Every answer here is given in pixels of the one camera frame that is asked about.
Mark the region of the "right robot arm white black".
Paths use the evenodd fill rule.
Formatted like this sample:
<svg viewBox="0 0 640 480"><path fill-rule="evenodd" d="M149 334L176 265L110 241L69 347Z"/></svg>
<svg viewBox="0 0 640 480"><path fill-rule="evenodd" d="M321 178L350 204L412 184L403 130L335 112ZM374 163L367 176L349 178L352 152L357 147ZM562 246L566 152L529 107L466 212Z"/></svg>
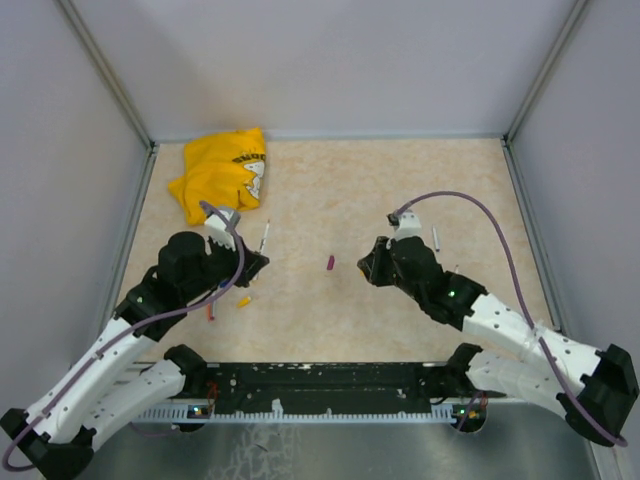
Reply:
<svg viewBox="0 0 640 480"><path fill-rule="evenodd" d="M481 284L444 270L417 236L377 238L357 267L371 285L403 291L432 320L512 353L505 358L472 345L458 348L457 364L446 372L454 393L520 398L559 415L593 443L624 445L621 433L639 397L626 350L615 344L598 349L528 323Z"/></svg>

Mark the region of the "white pen yellow tip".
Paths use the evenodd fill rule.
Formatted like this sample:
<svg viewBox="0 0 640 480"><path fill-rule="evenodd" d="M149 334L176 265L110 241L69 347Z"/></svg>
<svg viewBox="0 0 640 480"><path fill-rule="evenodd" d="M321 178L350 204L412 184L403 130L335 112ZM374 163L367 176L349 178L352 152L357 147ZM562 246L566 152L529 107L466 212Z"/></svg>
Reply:
<svg viewBox="0 0 640 480"><path fill-rule="evenodd" d="M260 241L260 245L259 245L260 254L262 254L264 252L265 247L266 247L266 242L267 242L267 238L268 238L268 235L269 235L270 223L271 223L270 219L268 219L266 224L265 224L263 234L261 236L261 241Z"/></svg>

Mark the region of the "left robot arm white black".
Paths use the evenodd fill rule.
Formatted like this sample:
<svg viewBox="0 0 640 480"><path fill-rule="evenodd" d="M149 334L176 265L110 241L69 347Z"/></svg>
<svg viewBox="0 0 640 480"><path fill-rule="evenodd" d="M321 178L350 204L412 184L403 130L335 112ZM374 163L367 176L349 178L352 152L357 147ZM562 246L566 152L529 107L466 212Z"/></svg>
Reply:
<svg viewBox="0 0 640 480"><path fill-rule="evenodd" d="M268 265L240 238L217 243L183 231L159 250L158 262L117 306L90 349L39 401L11 408L1 427L28 468L48 479L74 479L95 452L154 404L194 397L208 384L206 361L184 344L166 351L136 380L116 387L131 363L157 345L187 314L228 288L248 287Z"/></svg>

